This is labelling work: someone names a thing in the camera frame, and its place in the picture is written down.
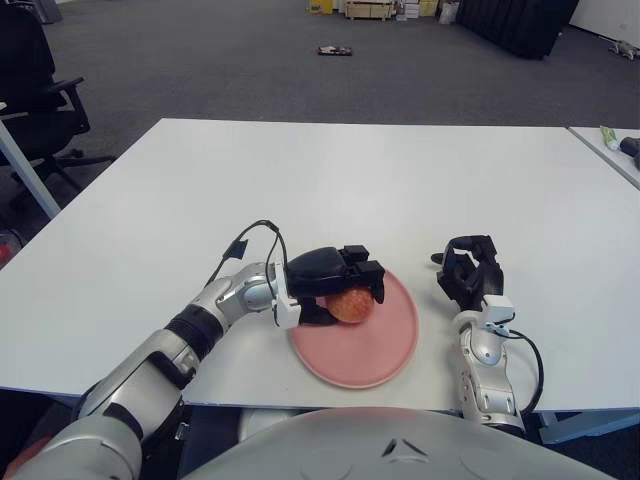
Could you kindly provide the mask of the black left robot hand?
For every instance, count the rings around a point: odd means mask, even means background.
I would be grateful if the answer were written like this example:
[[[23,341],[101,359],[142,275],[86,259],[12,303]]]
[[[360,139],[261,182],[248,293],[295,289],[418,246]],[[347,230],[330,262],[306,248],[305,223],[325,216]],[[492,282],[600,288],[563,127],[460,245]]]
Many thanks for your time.
[[[366,321],[385,300],[386,270],[362,245],[323,247],[285,267],[288,294],[300,306],[300,326]]]

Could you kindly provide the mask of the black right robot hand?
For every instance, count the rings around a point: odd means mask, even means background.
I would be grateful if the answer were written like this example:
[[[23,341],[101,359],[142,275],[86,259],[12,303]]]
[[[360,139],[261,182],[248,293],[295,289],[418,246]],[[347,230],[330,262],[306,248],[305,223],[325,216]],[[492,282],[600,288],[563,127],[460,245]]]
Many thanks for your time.
[[[489,235],[453,238],[443,252],[431,255],[431,261],[440,266],[438,284],[461,311],[480,312],[486,295],[504,294],[504,273],[496,255]]]

